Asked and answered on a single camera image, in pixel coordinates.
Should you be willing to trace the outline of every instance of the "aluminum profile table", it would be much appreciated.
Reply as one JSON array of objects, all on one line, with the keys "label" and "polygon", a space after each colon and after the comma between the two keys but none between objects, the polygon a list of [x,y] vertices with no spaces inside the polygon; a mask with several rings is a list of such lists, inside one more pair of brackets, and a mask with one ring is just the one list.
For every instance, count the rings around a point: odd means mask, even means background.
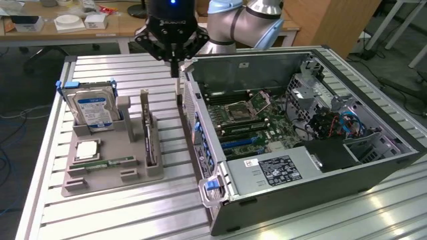
[{"label": "aluminum profile table", "polygon": [[[426,128],[329,49],[320,46],[316,49],[427,146]],[[119,95],[131,96],[132,117],[141,114],[139,90],[149,89],[149,108],[159,119],[165,177],[112,190],[61,196],[73,116],[56,94],[17,240],[348,240],[427,236],[427,159],[423,158],[370,191],[212,237],[179,119],[176,80],[169,78],[169,69],[147,54],[81,56],[64,63],[60,79],[88,82],[111,77],[117,81]],[[338,94],[347,93],[328,72],[324,81]]]}]

